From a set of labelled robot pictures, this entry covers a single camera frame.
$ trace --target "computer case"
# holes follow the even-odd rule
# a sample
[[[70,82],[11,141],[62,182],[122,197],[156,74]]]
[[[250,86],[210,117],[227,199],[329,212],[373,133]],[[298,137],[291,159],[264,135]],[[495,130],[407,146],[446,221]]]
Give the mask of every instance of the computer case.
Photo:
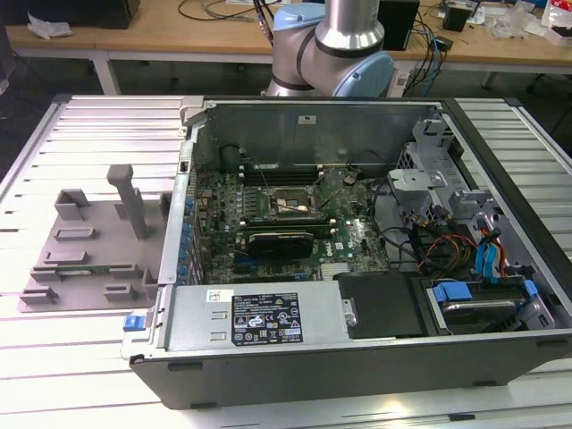
[[[385,29],[383,49],[405,51],[415,21],[419,0],[382,0],[377,19]]]
[[[28,12],[50,22],[127,29],[139,9],[139,0],[3,0],[0,20],[5,25],[28,23]]]

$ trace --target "power supply label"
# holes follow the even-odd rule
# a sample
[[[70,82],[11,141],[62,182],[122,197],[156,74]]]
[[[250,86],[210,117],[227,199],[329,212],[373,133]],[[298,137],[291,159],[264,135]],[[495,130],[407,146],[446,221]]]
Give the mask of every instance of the power supply label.
[[[232,297],[232,343],[235,346],[302,341],[298,293]]]

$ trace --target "motherboard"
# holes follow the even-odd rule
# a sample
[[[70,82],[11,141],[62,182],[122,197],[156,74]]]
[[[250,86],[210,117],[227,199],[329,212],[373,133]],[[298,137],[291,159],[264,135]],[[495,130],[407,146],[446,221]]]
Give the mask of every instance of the motherboard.
[[[329,167],[269,172],[198,170],[189,188],[203,284],[331,280],[389,267],[372,225],[371,180]]]

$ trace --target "black computer case side panel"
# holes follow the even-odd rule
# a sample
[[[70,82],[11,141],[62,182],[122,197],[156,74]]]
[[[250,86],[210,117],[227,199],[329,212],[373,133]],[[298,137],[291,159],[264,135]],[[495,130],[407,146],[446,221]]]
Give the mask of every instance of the black computer case side panel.
[[[200,359],[132,357],[172,409],[498,386],[572,350],[566,335]]]

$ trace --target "green circuit board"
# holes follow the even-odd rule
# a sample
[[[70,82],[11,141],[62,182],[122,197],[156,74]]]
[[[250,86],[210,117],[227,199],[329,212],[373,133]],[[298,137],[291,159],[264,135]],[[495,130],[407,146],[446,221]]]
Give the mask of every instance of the green circuit board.
[[[347,264],[350,271],[389,268],[387,253],[367,215],[368,199],[371,204],[369,181],[354,180],[356,175],[346,168],[331,168],[312,185],[249,187],[241,183],[238,175],[199,174],[195,198],[201,234],[208,240],[209,248],[209,254],[203,255],[205,284],[323,280],[323,264],[333,263]],[[308,197],[313,205],[299,206]],[[301,213],[300,207],[307,214]],[[257,230],[245,230],[241,221],[290,221],[305,216],[323,220],[310,227],[316,233],[309,257],[259,261],[244,248],[245,239]],[[275,228],[265,226],[262,231],[300,228],[296,222],[282,225],[277,221]]]

